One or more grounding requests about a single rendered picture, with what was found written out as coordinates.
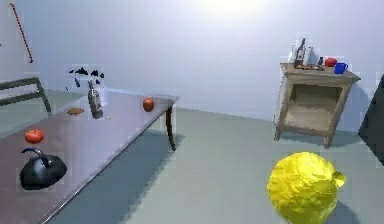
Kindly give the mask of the dark wine bottle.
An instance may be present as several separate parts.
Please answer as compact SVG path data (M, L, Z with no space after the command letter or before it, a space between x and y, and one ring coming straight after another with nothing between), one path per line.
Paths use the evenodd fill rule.
M305 43L306 43L306 38L303 37L301 44L296 51L294 67L297 67L298 65L301 65L303 63L304 55L305 55Z

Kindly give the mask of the dark house plant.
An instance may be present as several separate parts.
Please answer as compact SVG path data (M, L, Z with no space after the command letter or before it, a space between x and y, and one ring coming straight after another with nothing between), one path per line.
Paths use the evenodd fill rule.
M67 89L74 89L77 92L87 92L89 80L92 81L95 89L103 88L105 74L101 69L97 69L96 67L88 68L86 66L80 66L71 68L67 72L67 78L69 81Z

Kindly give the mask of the dark wooden dining table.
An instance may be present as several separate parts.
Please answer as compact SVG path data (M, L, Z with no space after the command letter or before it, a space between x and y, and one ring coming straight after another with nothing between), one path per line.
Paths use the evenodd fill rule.
M30 146L24 139L26 130L0 138L0 224L46 224L160 116L169 116L177 101L175 96L155 95L154 109L146 112L145 97L107 89L99 119L92 117L83 97L71 104L83 113L71 116L63 109L35 123L44 134L37 147L67 166L64 177L46 189L21 186L20 171L32 157L22 152Z

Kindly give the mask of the pale glass bottle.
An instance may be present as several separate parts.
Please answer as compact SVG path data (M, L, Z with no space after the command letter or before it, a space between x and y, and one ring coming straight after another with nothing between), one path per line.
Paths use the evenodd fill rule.
M303 65L308 65L310 64L310 61L311 61L311 56L312 56L312 52L313 52L313 47L312 46L309 46L306 51L305 51L305 56L304 56L304 60L303 60Z

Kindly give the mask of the red dotted rod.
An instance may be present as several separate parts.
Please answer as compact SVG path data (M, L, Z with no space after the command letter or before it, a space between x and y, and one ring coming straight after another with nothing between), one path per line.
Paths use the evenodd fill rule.
M27 52L27 55L28 55L28 58L29 58L29 63L32 64L34 62L33 56L31 54L31 50L30 50L30 47L28 45L28 41L27 41L27 38L25 36L24 30L23 30L23 26L22 26L22 23L20 21L19 15L17 13L16 7L15 7L14 3L12 3L12 2L10 2L9 5L10 5L12 11L13 11L13 14L15 16L16 23L18 25L21 37L23 39L23 43L24 43L24 46L25 46L25 49L26 49L26 52Z

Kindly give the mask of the brown food tray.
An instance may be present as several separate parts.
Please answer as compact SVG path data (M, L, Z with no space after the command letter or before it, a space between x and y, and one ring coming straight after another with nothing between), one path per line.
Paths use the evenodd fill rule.
M324 71L324 68L322 66L318 65L302 65L299 64L294 67L295 69L301 69L301 70L310 70L310 71Z

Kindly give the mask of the dark cabinet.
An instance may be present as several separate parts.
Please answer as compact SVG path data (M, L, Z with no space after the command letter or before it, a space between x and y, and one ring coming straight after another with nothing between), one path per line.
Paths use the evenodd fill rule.
M358 132L375 156L384 161L384 74Z

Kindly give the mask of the light wooden side table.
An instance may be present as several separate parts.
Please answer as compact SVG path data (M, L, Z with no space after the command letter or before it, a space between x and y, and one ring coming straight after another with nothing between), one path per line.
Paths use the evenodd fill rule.
M352 85L360 77L350 71L337 75L326 66L323 71L296 69L292 63L280 66L274 139L278 141L282 132L319 136L328 149Z

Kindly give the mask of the black kettle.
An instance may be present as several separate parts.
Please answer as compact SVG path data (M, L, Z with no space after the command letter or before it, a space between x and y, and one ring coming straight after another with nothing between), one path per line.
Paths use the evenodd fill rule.
M25 148L22 154L33 152L31 157L20 171L19 180L25 190L41 190L48 188L67 173L67 166L64 161L55 155L45 154L38 148Z

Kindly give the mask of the yellow round bag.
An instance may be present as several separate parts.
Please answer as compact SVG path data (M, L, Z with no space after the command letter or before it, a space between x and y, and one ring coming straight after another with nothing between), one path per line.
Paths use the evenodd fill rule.
M327 159L298 152L276 163L266 188L271 204L289 224L324 224L346 180Z

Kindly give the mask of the grey glass bottle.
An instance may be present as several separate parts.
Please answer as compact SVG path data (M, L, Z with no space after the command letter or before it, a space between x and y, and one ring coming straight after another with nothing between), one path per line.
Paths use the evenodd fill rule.
M99 119L103 117L103 109L101 105L101 99L99 92L95 89L93 81L88 81L88 102L90 106L90 110L92 113L92 117L94 119Z

